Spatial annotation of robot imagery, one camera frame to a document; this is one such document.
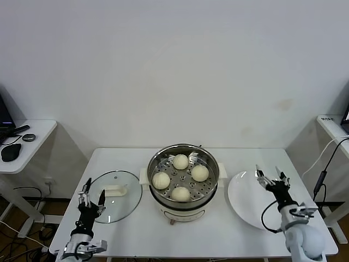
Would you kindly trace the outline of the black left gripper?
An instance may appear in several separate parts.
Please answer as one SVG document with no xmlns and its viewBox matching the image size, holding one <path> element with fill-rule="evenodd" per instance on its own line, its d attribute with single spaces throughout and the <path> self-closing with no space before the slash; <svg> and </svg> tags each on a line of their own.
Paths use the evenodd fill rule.
<svg viewBox="0 0 349 262">
<path fill-rule="evenodd" d="M 97 217 L 99 217 L 105 207 L 105 190 L 101 191 L 98 204 L 91 203 L 89 190 L 91 188 L 92 179 L 89 178 L 83 185 L 82 191 L 79 192 L 79 206 L 80 217 L 77 221 L 77 233 L 78 234 L 92 234 L 93 224 Z"/>
</svg>

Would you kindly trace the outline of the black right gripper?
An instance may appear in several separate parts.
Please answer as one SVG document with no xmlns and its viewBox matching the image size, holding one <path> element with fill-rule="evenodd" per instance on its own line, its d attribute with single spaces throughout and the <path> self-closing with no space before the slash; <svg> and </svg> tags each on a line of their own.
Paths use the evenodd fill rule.
<svg viewBox="0 0 349 262">
<path fill-rule="evenodd" d="M 261 168 L 256 164 L 256 176 L 259 184 L 265 188 L 267 191 L 271 192 L 278 203 L 278 210 L 283 209 L 286 206 L 297 205 L 297 202 L 292 199 L 288 190 L 290 189 L 290 178 L 285 175 L 277 166 L 275 167 L 280 181 L 273 180 L 270 184 L 270 179 L 268 179 Z"/>
</svg>

